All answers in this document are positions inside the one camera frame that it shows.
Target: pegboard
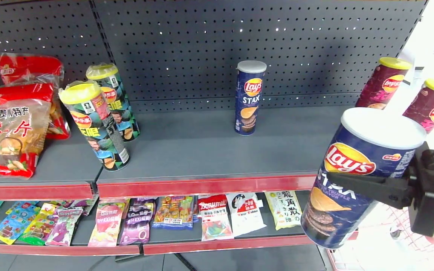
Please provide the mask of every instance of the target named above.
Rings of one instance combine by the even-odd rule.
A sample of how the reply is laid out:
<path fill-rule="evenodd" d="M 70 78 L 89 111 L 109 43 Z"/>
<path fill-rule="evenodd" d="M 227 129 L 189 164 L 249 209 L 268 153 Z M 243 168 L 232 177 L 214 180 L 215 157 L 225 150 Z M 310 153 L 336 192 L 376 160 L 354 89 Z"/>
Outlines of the pegboard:
<path fill-rule="evenodd" d="M 232 98 L 241 60 L 264 95 L 358 93 L 397 56 L 426 2 L 96 1 L 131 100 Z"/>
<path fill-rule="evenodd" d="M 58 57 L 65 65 L 65 83 L 85 79 L 89 65 L 109 61 L 88 1 L 0 5 L 0 52 Z"/>

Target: black cable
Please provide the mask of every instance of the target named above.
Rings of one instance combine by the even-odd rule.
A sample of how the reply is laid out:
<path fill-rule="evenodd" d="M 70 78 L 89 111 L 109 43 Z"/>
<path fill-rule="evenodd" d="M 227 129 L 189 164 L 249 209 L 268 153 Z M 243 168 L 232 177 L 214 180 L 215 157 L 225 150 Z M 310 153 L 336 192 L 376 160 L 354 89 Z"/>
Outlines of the black cable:
<path fill-rule="evenodd" d="M 174 253 L 175 257 L 179 259 L 185 267 L 190 271 L 197 271 L 193 265 L 191 265 L 180 253 Z"/>

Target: transparent plastic wrap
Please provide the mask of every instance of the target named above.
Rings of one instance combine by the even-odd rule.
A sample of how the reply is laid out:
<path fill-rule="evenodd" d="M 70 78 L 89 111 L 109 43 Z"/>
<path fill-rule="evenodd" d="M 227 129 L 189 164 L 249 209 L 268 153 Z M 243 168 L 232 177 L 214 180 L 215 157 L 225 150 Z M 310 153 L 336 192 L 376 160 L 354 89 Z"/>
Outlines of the transparent plastic wrap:
<path fill-rule="evenodd" d="M 0 87 L 0 176 L 33 176 L 48 129 L 53 86 Z"/>
<path fill-rule="evenodd" d="M 57 95 L 64 77 L 64 67 L 61 61 L 46 55 L 0 53 L 0 75 L 6 86 L 52 84 L 55 94 L 50 107 L 50 122 L 46 138 L 67 139 L 70 137 L 68 122 Z"/>

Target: printed product label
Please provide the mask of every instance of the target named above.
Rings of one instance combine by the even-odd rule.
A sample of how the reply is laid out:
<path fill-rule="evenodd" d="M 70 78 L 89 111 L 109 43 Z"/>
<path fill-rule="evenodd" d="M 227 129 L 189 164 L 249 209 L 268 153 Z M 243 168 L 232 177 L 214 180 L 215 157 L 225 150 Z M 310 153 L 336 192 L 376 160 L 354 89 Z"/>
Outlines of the printed product label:
<path fill-rule="evenodd" d="M 125 142 L 134 140 L 140 134 L 140 130 L 120 75 L 117 73 L 95 81 L 101 86 L 120 136 Z"/>
<path fill-rule="evenodd" d="M 414 149 L 388 149 L 363 141 L 341 125 L 324 156 L 301 217 L 308 237 L 322 247 L 338 248 L 376 204 L 331 183 L 328 172 L 399 178 L 413 154 Z"/>
<path fill-rule="evenodd" d="M 124 167 L 129 155 L 103 96 L 67 107 L 105 169 L 115 171 Z"/>

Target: metal shelf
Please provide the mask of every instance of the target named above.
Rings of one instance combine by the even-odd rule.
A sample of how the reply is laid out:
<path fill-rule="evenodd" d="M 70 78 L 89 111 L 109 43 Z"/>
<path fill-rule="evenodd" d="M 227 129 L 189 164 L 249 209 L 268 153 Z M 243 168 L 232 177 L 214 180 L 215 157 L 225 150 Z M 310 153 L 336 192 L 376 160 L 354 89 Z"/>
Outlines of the metal shelf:
<path fill-rule="evenodd" d="M 234 132 L 233 110 L 139 114 L 130 162 L 101 173 L 100 197 L 310 189 L 347 108 L 263 109 L 250 137 Z"/>
<path fill-rule="evenodd" d="M 71 138 L 46 142 L 33 177 L 0 178 L 0 201 L 92 198 L 91 183 L 102 166 L 70 122 Z"/>

